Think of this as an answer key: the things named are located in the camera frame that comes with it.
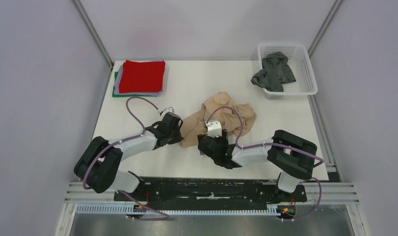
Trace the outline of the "beige t shirt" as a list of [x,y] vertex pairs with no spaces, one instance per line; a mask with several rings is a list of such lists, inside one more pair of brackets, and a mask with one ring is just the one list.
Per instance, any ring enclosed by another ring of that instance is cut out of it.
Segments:
[[205,134],[205,122],[217,120],[229,136],[244,136],[250,132],[257,118],[253,107],[235,103],[227,92],[218,94],[205,100],[201,109],[183,120],[179,143],[182,148],[198,145],[197,136]]

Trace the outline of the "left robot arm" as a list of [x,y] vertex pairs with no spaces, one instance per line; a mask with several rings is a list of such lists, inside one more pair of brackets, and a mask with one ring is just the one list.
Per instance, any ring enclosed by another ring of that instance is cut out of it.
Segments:
[[121,161],[142,152],[156,150],[182,141],[182,119],[172,112],[164,114],[161,121],[137,135],[107,140],[95,137],[74,167],[74,174],[83,181],[85,189],[103,193],[108,189],[125,191],[132,200],[145,194],[143,180],[131,171],[120,171]]

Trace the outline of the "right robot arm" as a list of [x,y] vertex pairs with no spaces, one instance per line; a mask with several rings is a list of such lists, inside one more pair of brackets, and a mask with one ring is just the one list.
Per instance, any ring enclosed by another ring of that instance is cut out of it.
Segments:
[[323,163],[314,143],[284,130],[276,130],[271,139],[244,147],[229,144],[225,129],[218,137],[202,134],[198,135],[198,150],[226,169],[271,162],[281,169],[274,188],[281,201],[292,197],[298,184],[310,180],[314,168]]

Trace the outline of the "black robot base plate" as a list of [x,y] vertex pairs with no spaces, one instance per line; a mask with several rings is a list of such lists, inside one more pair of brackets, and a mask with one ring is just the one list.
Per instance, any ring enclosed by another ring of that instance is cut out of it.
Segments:
[[134,198],[155,210],[264,210],[267,205],[306,203],[316,191],[300,184],[293,193],[284,193],[266,180],[142,177],[134,192],[117,192],[114,201]]

